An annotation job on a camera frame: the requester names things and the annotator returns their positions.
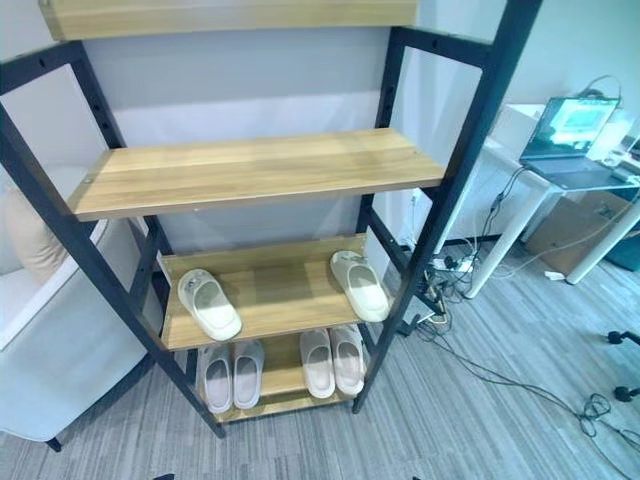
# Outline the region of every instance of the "shelf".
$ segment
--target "shelf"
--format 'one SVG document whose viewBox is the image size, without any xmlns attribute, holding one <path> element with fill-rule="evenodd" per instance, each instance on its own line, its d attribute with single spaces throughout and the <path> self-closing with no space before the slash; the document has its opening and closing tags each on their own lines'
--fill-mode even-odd
<svg viewBox="0 0 640 480">
<path fill-rule="evenodd" d="M 261 397 L 306 392 L 300 357 L 300 334 L 261 340 L 265 352 Z"/>
<path fill-rule="evenodd" d="M 320 407 L 323 405 L 331 405 L 333 403 L 347 402 L 349 400 L 353 399 L 338 391 L 329 398 L 323 399 L 314 398 L 308 392 L 290 393 L 286 395 L 262 398 L 258 402 L 258 405 L 248 410 L 239 410 L 235 407 L 231 408 L 223 414 L 216 415 L 216 418 L 223 423 L 237 422 L 239 420 L 247 420 L 249 418 L 261 417 L 264 415 L 275 415 L 277 413 Z"/>
<path fill-rule="evenodd" d="M 163 258 L 171 292 L 162 331 L 169 350 L 214 343 L 178 300 L 180 277 L 203 268 L 222 285 L 243 327 L 232 341 L 332 327 L 357 321 L 329 268 L 336 250 L 362 253 L 364 235 Z"/>
<path fill-rule="evenodd" d="M 69 199 L 80 220 L 440 184 L 392 129 L 105 152 Z"/>
<path fill-rule="evenodd" d="M 40 0 L 56 40 L 157 33 L 412 25 L 417 0 Z"/>
</svg>

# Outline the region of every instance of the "slipper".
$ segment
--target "slipper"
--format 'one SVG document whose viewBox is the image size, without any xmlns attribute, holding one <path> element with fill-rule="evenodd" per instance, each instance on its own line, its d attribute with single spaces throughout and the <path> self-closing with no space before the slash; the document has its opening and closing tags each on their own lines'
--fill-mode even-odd
<svg viewBox="0 0 640 480">
<path fill-rule="evenodd" d="M 235 343 L 233 357 L 233 403 L 243 410 L 255 407 L 262 389 L 262 344 L 258 340 Z"/>
<path fill-rule="evenodd" d="M 356 315 L 365 322 L 382 322 L 389 315 L 389 300 L 366 258 L 340 250 L 331 257 L 331 271 Z"/>
<path fill-rule="evenodd" d="M 336 385 L 342 393 L 355 397 L 364 387 L 362 336 L 356 325 L 332 328 L 329 336 Z"/>
<path fill-rule="evenodd" d="M 178 282 L 178 298 L 200 328 L 214 340 L 229 340 L 242 329 L 242 321 L 222 287 L 206 270 L 196 268 Z"/>
<path fill-rule="evenodd" d="M 229 410 L 231 394 L 231 364 L 229 345 L 210 345 L 200 350 L 200 378 L 204 385 L 204 395 L 211 413 Z"/>
<path fill-rule="evenodd" d="M 300 334 L 302 371 L 309 393 L 316 398 L 328 398 L 336 388 L 331 361 L 331 342 L 326 329 Z"/>
</svg>

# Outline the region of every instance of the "laptop keyboard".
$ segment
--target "laptop keyboard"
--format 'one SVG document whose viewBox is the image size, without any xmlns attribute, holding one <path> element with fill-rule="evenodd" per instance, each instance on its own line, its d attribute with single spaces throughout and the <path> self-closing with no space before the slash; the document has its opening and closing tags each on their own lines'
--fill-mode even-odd
<svg viewBox="0 0 640 480">
<path fill-rule="evenodd" d="M 602 170 L 602 166 L 586 158 L 568 158 L 537 162 L 536 167 L 546 173 L 574 173 Z"/>
</svg>

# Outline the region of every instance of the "metal shelf frame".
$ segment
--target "metal shelf frame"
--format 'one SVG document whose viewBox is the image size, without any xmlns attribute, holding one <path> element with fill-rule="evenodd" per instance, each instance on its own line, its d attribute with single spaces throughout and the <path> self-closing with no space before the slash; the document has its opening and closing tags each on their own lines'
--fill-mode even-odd
<svg viewBox="0 0 640 480">
<path fill-rule="evenodd" d="M 400 271 L 402 282 L 377 342 L 373 341 L 366 325 L 360 324 L 371 359 L 364 388 L 353 403 L 354 413 L 361 410 L 394 335 L 403 321 L 409 301 L 416 294 L 420 276 L 433 256 L 437 242 L 498 112 L 541 2 L 542 0 L 508 0 L 493 43 L 425 29 L 391 28 L 376 128 L 390 126 L 406 48 L 418 49 L 480 68 L 482 75 L 441 185 L 437 189 L 424 190 L 424 193 L 433 199 L 433 204 L 410 259 L 405 258 L 396 240 L 373 210 L 374 195 L 362 197 L 356 232 L 364 232 L 367 227 L 371 228 L 391 262 Z M 67 64 L 75 74 L 108 148 L 123 147 L 124 142 L 117 124 L 80 41 L 60 43 L 2 63 L 0 95 Z M 150 356 L 165 371 L 211 430 L 219 438 L 223 438 L 225 430 L 209 412 L 206 403 L 194 387 L 197 351 L 189 351 L 186 371 L 183 371 L 158 334 L 148 327 L 142 314 L 144 298 L 152 284 L 156 254 L 172 253 L 157 217 L 144 217 L 149 232 L 143 243 L 134 281 L 131 288 L 127 289 L 119 282 L 89 238 L 95 222 L 78 221 L 58 194 L 4 107 L 0 109 L 0 114 L 0 160 L 3 167 Z M 424 297 L 418 298 L 428 303 Z M 60 444 L 55 438 L 47 443 L 59 451 Z"/>
</svg>

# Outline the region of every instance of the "desk leg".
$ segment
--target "desk leg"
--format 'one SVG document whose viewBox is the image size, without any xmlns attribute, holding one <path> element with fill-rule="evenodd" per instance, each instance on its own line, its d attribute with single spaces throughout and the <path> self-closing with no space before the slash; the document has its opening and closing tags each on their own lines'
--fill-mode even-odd
<svg viewBox="0 0 640 480">
<path fill-rule="evenodd" d="M 456 219 L 458 218 L 458 214 L 462 209 L 464 200 L 465 198 L 467 198 L 467 195 L 469 194 L 469 190 L 471 189 L 471 185 L 475 181 L 475 178 L 478 175 L 478 171 L 480 170 L 479 165 L 480 163 L 483 163 L 480 160 L 480 156 L 478 157 L 478 161 L 476 162 L 476 164 L 473 166 L 471 173 L 467 177 L 467 182 L 464 185 L 464 189 L 462 190 L 462 192 L 460 192 L 460 195 L 458 196 L 458 201 L 456 202 L 456 206 L 453 207 L 453 210 L 451 211 L 451 215 L 449 216 L 449 221 L 447 222 L 447 225 L 444 227 L 444 230 L 442 231 L 442 235 L 440 235 L 440 240 L 438 240 L 438 243 L 436 244 L 436 248 L 433 251 L 434 255 L 438 255 L 440 253 L 440 251 L 442 250 L 442 246 L 444 245 L 444 242 L 449 237 L 449 232 L 451 232 L 453 225 L 456 223 Z"/>
<path fill-rule="evenodd" d="M 514 215 L 511 221 L 507 224 L 504 232 L 500 235 L 500 239 L 491 249 L 487 258 L 485 258 L 482 264 L 476 268 L 473 274 L 473 285 L 465 297 L 474 298 L 478 294 L 511 246 L 518 239 L 518 235 L 522 233 L 524 227 L 527 225 L 531 217 L 533 217 L 534 213 L 536 213 L 536 210 L 547 196 L 547 193 L 548 189 L 531 191 L 529 198 L 522 208 L 518 210 L 518 213 Z"/>
<path fill-rule="evenodd" d="M 609 253 L 616 243 L 629 233 L 633 226 L 640 220 L 640 202 L 637 201 L 625 213 L 611 231 L 596 245 L 586 257 L 567 275 L 567 282 L 575 285 L 591 271 L 596 264 Z"/>
</svg>

